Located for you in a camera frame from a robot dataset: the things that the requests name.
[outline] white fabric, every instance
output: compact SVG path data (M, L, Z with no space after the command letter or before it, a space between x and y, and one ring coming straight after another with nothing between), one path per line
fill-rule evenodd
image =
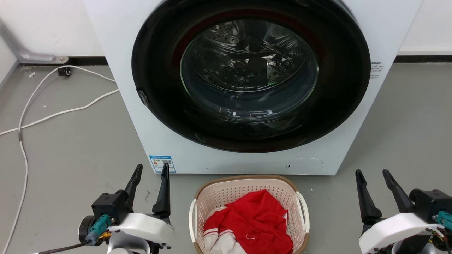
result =
M246 254L235 239L234 232L225 230L218 234L218 229L215 230L205 232L204 254Z

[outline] front-loading washing machine door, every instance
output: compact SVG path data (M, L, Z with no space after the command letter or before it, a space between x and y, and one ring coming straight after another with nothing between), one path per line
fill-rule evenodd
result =
M271 152L345 121L365 94L370 57L331 0L167 0L137 36L132 72L143 103L178 134Z

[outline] energy label sticker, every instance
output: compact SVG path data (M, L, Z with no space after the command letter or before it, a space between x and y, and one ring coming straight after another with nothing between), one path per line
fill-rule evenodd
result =
M157 156L157 155L150 155L149 158L151 159L151 165L154 168L154 172L156 173L162 173L163 165L165 163L168 163L169 171L171 173L176 173L176 169L174 169L173 159L171 156Z

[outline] white washing machine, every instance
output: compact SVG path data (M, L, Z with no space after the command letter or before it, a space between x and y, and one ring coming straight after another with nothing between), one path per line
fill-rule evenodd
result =
M422 0L85 0L154 171L338 171Z

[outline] gray floor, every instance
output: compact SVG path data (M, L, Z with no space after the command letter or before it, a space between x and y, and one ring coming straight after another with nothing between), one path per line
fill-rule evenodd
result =
M0 132L16 128L25 103L53 68L17 70L0 90ZM108 67L90 70L111 77ZM36 72L34 77L28 75ZM360 253L362 224L354 171L361 169L384 216L396 214L381 170L389 169L409 192L438 188L452 194L452 65L394 65L336 176L289 176L304 195L311 216L306 253ZM116 89L112 82L80 70L53 75L30 105L24 123L84 106ZM92 107L23 130L29 161L28 192L7 253L35 253L77 243L76 230L103 192L124 188L138 163L144 164L136 212L150 212L160 179L155 175L120 94ZM17 133L0 136L0 247L20 201L24 160ZM178 244L162 253L194 254L188 208L196 190L221 175L171 175L171 220ZM106 246L66 253L105 253Z

